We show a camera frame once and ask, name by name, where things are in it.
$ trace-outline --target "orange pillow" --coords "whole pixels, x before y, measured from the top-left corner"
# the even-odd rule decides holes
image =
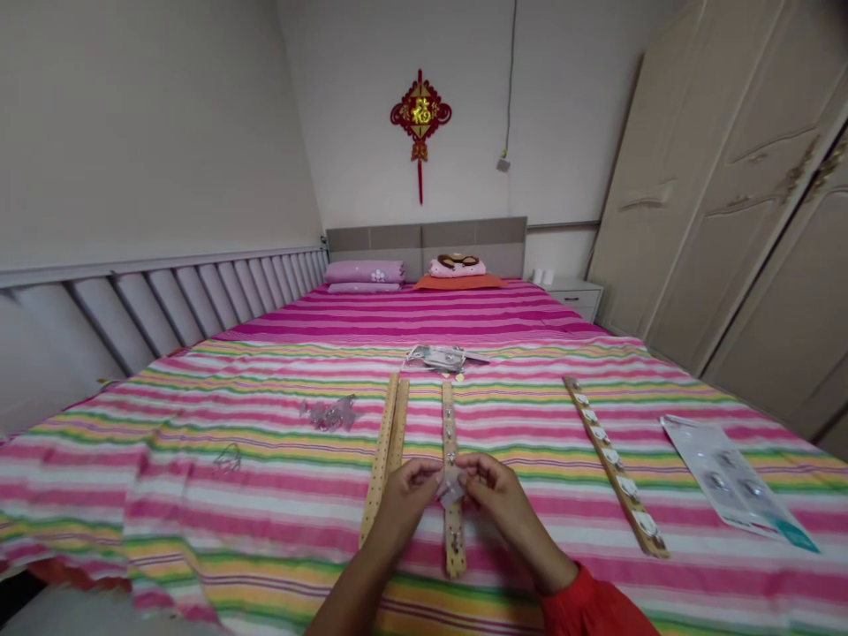
[[[506,283],[493,274],[462,276],[460,278],[433,278],[427,274],[415,284],[413,289],[464,290],[483,287],[506,287]]]

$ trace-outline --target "wardrobe door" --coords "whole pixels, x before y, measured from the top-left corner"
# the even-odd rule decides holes
[[[846,146],[814,175],[705,374],[806,439],[848,402]]]
[[[848,413],[843,413],[836,425],[822,438],[819,448],[848,462]]]
[[[608,329],[646,335],[781,6],[694,2],[648,47],[588,276]]]
[[[646,343],[700,375],[848,116],[848,4],[781,11]]]

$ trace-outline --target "white wall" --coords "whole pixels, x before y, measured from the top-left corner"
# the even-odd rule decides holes
[[[315,245],[273,0],[0,2],[0,269]]]
[[[519,0],[508,174],[511,0],[279,0],[325,228],[601,214],[641,51],[682,0]],[[412,142],[389,114],[422,68],[453,119],[428,141],[424,205]],[[533,235],[576,274],[594,233]],[[585,261],[577,269],[582,269]]]

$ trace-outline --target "bedside table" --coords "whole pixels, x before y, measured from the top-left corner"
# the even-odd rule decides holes
[[[538,286],[550,294],[551,298],[559,300],[563,305],[580,314],[586,322],[594,322],[594,315],[598,311],[598,305],[601,304],[603,292],[603,287],[600,285],[577,278],[556,277],[553,283]]]

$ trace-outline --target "gray headboard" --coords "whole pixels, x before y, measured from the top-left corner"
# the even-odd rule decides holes
[[[330,262],[403,261],[407,281],[418,280],[431,259],[451,252],[480,257],[501,278],[521,278],[526,235],[526,216],[327,230]]]

